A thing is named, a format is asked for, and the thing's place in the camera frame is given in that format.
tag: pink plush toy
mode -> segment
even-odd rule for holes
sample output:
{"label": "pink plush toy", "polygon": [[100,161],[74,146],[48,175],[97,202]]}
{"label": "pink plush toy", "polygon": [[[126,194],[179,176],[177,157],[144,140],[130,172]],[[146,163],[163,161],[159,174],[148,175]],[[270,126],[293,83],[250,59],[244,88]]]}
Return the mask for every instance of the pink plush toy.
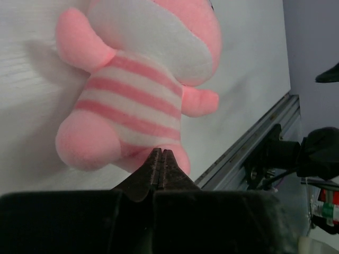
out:
{"label": "pink plush toy", "polygon": [[181,114],[213,113],[219,100],[194,88],[213,76],[221,53],[209,0],[92,0],[87,16],[62,13],[56,40],[63,61],[91,74],[56,137],[63,162],[133,172],[158,147],[189,174]]}

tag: black object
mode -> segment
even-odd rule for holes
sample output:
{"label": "black object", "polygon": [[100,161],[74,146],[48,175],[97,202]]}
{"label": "black object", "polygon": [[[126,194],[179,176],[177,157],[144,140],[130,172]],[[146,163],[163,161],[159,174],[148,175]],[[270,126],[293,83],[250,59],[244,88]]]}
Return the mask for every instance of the black object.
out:
{"label": "black object", "polygon": [[322,230],[324,230],[328,234],[339,234],[339,225],[330,226],[327,225],[327,220],[325,218],[312,216],[311,222],[315,225],[320,227]]}
{"label": "black object", "polygon": [[317,83],[339,82],[339,63],[316,77]]}
{"label": "black object", "polygon": [[300,144],[281,141],[281,131],[281,125],[276,124],[245,160],[248,189],[257,189],[270,169],[293,170],[296,167]]}
{"label": "black object", "polygon": [[203,192],[155,149],[113,190],[17,193],[0,199],[0,253],[297,254],[278,200]]}
{"label": "black object", "polygon": [[[249,189],[257,189],[269,169],[285,169],[299,177],[329,180],[339,176],[339,129],[322,128],[311,132],[302,143],[279,139],[277,124],[244,162]],[[270,188],[264,181],[260,189]]]}

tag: plush toy body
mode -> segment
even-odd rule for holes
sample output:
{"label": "plush toy body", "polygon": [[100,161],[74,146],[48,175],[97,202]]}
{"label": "plush toy body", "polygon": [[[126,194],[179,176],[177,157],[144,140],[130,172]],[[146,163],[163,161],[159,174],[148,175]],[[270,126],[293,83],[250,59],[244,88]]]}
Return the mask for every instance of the plush toy body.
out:
{"label": "plush toy body", "polygon": [[134,171],[154,147],[181,145],[181,114],[213,113],[218,95],[194,86],[218,67],[221,36],[208,0],[93,0],[87,17],[58,21],[60,57],[91,73],[56,137],[61,159],[82,169],[115,164]]}

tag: black cable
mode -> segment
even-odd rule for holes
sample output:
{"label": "black cable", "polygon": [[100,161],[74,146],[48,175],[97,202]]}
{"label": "black cable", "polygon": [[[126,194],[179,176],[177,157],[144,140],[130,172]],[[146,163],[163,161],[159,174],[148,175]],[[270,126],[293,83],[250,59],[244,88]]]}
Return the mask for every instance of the black cable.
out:
{"label": "black cable", "polygon": [[277,175],[277,176],[271,178],[270,180],[264,182],[261,186],[257,187],[257,190],[266,189],[267,187],[269,187],[271,184],[278,181],[279,179],[284,178],[284,177],[289,176],[289,175],[292,175],[293,173],[296,173],[298,171],[298,169],[299,169],[299,167],[294,168],[294,169],[290,169],[290,170],[287,170],[286,172],[284,172],[280,175]]}

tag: gray wall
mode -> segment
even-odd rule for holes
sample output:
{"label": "gray wall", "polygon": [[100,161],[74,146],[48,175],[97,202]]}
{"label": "gray wall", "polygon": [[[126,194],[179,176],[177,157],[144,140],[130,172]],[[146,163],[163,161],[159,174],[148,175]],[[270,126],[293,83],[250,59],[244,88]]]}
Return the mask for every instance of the gray wall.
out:
{"label": "gray wall", "polygon": [[339,62],[339,1],[283,1],[292,93],[300,95],[304,135],[339,128],[339,83],[314,82]]}

